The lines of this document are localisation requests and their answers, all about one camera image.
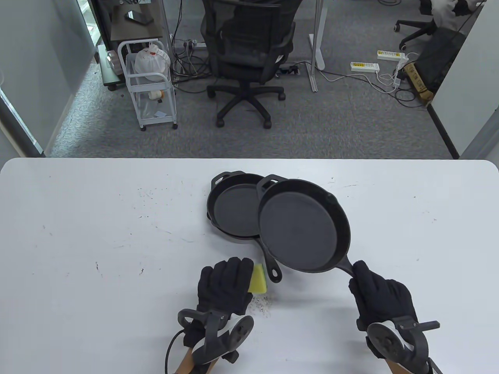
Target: gray carpet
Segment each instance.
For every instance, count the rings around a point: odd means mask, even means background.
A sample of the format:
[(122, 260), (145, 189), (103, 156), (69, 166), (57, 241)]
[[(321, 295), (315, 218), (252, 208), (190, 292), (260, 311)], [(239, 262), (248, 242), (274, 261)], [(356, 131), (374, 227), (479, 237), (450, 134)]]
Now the gray carpet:
[[(394, 33), (397, 19), (428, 20), (419, 14), (418, 6), (418, 0), (402, 0), (402, 4), (395, 7), (382, 6), (375, 0), (332, 1), (322, 43), (326, 70), (348, 74), (350, 61), (376, 62), (377, 49), (397, 50), (401, 38), (413, 31), (403, 27), (401, 33)], [(294, 51), (289, 61), (310, 58), (307, 34), (313, 30), (313, 7), (313, 1), (304, 0), (297, 14)], [(169, 25), (170, 28), (175, 25), (173, 19)], [(180, 38), (199, 37), (198, 30), (199, 15), (185, 14)], [(406, 52), (421, 50), (424, 40), (423, 37), (411, 42)], [(380, 61), (380, 65), (382, 73), (391, 72), (395, 67), (394, 62), (388, 61)], [(216, 128), (217, 110), (230, 100), (230, 95), (217, 94), (216, 99), (209, 99), (206, 94), (178, 91), (179, 128), (172, 130), (170, 124), (155, 125), (141, 132), (126, 88), (109, 92), (102, 86), (99, 66), (92, 64), (50, 155), (451, 158), (424, 108), (404, 108), (388, 95), (351, 78), (330, 83), (317, 74), (319, 92), (312, 93), (303, 66), (301, 73), (268, 83), (282, 85), (286, 92), (283, 102), (278, 101), (276, 95), (261, 97), (272, 115), (271, 130), (263, 129), (261, 116), (246, 102), (238, 104), (226, 116), (224, 128)], [(201, 90), (213, 81), (188, 82), (181, 87)]]

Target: cardboard box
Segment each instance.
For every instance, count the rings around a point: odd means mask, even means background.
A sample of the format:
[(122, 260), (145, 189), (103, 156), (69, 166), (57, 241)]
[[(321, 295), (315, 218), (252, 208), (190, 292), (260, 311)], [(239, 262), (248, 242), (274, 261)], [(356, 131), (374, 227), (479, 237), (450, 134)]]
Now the cardboard box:
[(432, 101), (434, 94), (433, 92), (428, 90), (428, 88), (426, 88), (425, 83), (419, 76), (418, 71), (414, 66), (414, 62), (411, 62), (404, 66), (404, 71), (409, 76), (409, 79), (411, 80), (416, 91), (418, 91), (418, 96), (421, 98), (421, 100), (423, 100), (425, 103)]

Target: black mesh chair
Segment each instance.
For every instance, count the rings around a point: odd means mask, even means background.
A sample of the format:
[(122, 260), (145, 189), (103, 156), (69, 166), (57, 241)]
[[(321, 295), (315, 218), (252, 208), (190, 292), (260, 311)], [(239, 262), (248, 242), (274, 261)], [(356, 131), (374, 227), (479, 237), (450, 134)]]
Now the black mesh chair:
[(246, 100), (263, 116), (263, 127), (270, 129), (270, 114), (256, 95), (278, 94), (285, 100), (282, 87), (251, 87), (271, 80), (279, 66), (293, 51), (295, 23), (288, 30), (280, 29), (281, 5), (256, 4), (233, 0), (203, 0), (205, 17), (201, 25), (215, 77), (235, 79), (239, 87), (208, 86), (208, 97), (216, 91), (235, 97), (217, 114), (217, 126), (224, 126), (224, 116), (240, 101)]
[[(420, 0), (419, 12), (423, 15), (432, 15), (432, 2), (431, 0)], [(468, 15), (471, 14), (472, 11), (468, 8), (468, 3), (466, 0), (458, 0), (456, 6), (454, 7), (454, 13), (456, 16), (460, 15)], [(435, 21), (432, 19), (430, 22), (422, 22), (422, 21), (406, 21), (403, 19), (399, 19), (393, 28), (395, 32), (400, 31), (400, 25), (417, 27), (419, 30), (412, 33), (408, 37), (402, 39), (399, 44), (399, 48), (401, 51), (405, 51), (407, 46), (406, 43), (410, 40), (416, 39), (424, 34), (433, 35), (435, 31), (437, 31), (437, 25)]]

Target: crumbs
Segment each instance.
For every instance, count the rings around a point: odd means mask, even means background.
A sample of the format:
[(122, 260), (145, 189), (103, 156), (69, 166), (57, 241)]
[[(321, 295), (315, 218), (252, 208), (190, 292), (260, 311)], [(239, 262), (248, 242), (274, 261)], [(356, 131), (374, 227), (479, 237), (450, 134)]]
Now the crumbs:
[(247, 314), (251, 316), (261, 315), (265, 318), (270, 317), (270, 308), (272, 306), (272, 296), (267, 294), (253, 296), (247, 309)]

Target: yellow sponge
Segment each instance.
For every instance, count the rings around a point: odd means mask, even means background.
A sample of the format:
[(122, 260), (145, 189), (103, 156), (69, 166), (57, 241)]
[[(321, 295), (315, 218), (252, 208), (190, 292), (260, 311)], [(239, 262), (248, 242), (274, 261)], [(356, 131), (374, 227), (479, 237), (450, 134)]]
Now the yellow sponge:
[(267, 292), (267, 281), (262, 264), (254, 265), (248, 292), (252, 294), (264, 294)]

